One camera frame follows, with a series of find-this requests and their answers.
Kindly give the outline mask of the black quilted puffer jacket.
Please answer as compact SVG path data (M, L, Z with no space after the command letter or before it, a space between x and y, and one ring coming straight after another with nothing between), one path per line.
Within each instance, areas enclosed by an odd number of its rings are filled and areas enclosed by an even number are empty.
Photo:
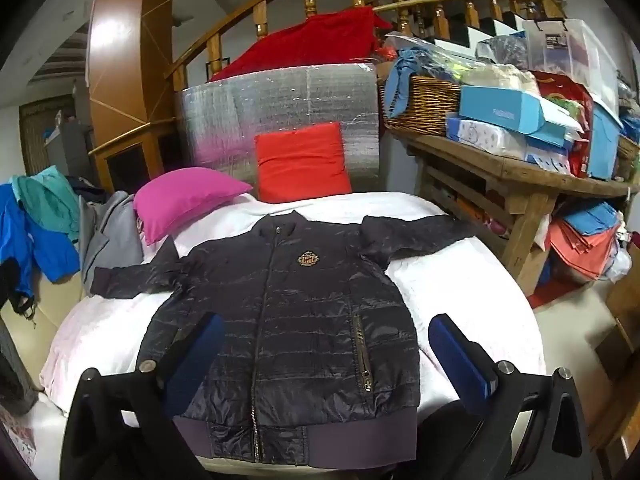
M265 216L179 256L171 242L129 268L96 269L95 295L166 295L142 339L158 360L205 313L224 341L176 419L195 455L370 469L416 456L419 345L387 268L464 240L449 216L358 223Z

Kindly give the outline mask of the white embossed bed blanket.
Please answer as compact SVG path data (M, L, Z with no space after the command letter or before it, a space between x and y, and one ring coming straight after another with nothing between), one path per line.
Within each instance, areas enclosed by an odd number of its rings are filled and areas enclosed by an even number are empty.
M208 240L246 233L265 216L291 212L311 221L339 224L358 223L366 217L413 221L449 216L427 200L404 193L348 194L287 204L267 204L243 195L150 249L141 264L151 262L166 242L185 256ZM457 396L428 341L428 324L436 315L449 315L465 336L481 344L495 360L510 361L529 373L546 368L538 325L520 286L478 239L474 226L468 225L473 231L470 237L431 255L395 259L386 271L405 301L418 336L418 425ZM165 300L162 292L112 299L91 291L66 315L53 338L39 375L48 398L68 411L86 368L119 374L142 363L142 339ZM238 462L255 468L314 468Z

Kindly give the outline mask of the stack of coral folded cloths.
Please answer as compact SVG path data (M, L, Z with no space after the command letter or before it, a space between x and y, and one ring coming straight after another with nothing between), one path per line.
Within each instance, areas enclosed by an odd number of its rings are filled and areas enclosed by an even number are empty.
M570 268L586 278L600 278L617 254L616 232L619 223L611 229L593 235L582 235L564 220L552 221L547 235L547 245Z

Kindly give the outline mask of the grey garment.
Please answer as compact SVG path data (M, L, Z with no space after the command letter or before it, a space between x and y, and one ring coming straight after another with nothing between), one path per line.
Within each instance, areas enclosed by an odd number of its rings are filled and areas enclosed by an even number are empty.
M96 268L123 268L142 263L143 250L134 212L134 196L115 192L105 204L79 197L78 252L81 283L90 295Z

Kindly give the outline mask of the blue jacket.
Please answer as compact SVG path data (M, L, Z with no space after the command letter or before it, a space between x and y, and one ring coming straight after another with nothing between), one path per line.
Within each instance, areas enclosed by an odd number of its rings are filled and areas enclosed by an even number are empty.
M17 291L34 296L34 269L51 283L79 271L78 251L59 232L43 229L18 206L9 183L1 185L1 261L14 258L20 267Z

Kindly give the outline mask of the blue folded cloth under table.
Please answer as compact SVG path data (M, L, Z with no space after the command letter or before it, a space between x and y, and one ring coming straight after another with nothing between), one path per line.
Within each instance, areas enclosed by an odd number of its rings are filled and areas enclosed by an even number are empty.
M570 209L563 220L583 236L597 235L618 225L617 211L607 202L585 202Z

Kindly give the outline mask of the teal garment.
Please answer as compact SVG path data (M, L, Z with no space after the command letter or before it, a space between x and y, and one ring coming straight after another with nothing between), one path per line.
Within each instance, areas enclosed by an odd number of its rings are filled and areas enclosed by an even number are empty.
M43 229L65 234L72 243L79 236L79 198L54 165L34 176L10 179L17 203Z

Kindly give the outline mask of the red square cushion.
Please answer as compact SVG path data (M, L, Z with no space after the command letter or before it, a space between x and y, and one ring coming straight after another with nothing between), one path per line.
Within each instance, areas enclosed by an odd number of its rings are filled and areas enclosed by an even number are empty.
M322 122L255 136L257 193L265 203L349 194L341 125Z

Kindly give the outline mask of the blue cardboard box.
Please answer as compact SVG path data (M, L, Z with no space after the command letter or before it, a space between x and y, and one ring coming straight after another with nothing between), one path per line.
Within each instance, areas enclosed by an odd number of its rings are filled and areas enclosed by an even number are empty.
M514 89L463 86L459 115L562 148L573 118L553 102Z

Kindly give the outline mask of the silver foil insulation mat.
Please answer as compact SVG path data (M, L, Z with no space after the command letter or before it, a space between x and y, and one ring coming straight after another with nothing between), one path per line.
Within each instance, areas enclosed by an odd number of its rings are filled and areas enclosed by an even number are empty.
M378 84L371 64L299 66L234 76L179 92L177 107L178 130L192 166L254 184L254 136L338 122L352 188L381 188Z

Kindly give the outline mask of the wicker basket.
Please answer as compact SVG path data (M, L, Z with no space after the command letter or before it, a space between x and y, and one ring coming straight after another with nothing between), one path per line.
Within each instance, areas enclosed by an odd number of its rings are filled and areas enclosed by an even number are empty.
M409 84L408 105L398 117L389 118L384 110L385 82L378 81L384 126L388 130L411 134L446 136L446 119L457 114L460 88L456 84L425 76L412 76Z

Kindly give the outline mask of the red gift bag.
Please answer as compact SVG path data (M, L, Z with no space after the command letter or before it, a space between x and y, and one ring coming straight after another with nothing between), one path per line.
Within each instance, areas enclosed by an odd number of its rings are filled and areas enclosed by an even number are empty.
M540 95L564 108L582 128L582 131L578 132L579 139L573 142L573 147L570 149L568 161L572 175L584 178L587 175L591 148L593 99L585 86L578 84L569 76L538 72L538 70L533 70L532 74L538 84Z

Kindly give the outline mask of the cream folded textile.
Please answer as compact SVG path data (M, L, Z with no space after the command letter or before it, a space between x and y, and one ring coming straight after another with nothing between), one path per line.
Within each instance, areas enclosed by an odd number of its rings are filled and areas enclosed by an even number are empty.
M535 76L510 64L477 65L461 77L461 82L469 86L518 90L540 96Z

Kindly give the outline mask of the wooden curved pillar cabinet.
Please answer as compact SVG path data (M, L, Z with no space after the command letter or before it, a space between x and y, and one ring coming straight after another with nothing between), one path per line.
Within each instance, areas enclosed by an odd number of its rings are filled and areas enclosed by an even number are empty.
M153 179L165 171L164 136L177 133L172 0L94 0L88 43L89 99L101 185L122 169Z

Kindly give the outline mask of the clear plastic storage bin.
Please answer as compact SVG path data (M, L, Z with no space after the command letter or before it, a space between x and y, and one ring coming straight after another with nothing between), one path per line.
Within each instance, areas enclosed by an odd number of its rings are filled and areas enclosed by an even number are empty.
M524 22L528 67L582 84L590 96L618 116L617 65L591 28L576 18Z

